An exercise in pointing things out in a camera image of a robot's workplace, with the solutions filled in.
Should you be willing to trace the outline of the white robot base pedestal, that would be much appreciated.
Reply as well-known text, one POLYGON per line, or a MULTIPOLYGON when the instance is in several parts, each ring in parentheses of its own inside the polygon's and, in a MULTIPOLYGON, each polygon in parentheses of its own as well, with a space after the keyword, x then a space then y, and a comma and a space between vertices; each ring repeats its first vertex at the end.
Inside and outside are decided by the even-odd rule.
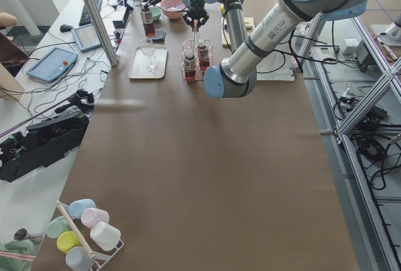
POLYGON ((257 81, 294 81, 293 57, 288 45, 278 45, 276 51, 257 65, 256 70, 257 81))

